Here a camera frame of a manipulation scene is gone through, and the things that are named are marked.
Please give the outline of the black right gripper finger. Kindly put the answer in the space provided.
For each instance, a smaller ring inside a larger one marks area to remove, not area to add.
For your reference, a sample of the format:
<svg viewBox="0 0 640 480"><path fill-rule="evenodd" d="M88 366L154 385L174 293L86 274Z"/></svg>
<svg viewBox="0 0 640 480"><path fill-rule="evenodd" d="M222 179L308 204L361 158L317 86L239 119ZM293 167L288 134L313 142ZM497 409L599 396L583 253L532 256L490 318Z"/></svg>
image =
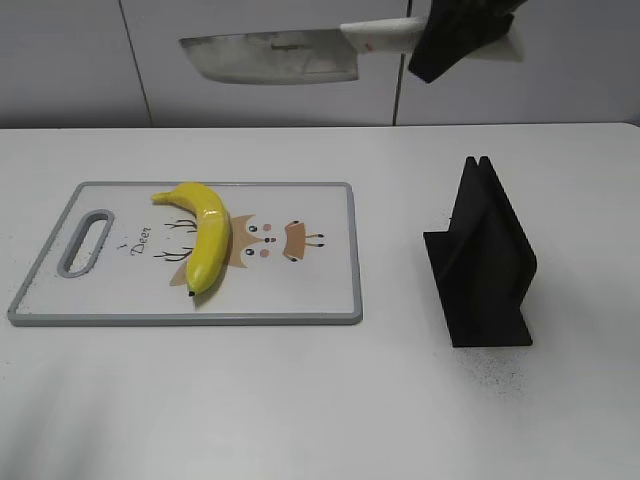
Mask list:
<svg viewBox="0 0 640 480"><path fill-rule="evenodd" d="M432 83L469 55L493 51L507 39L521 5L519 0L433 1L409 72Z"/></svg>

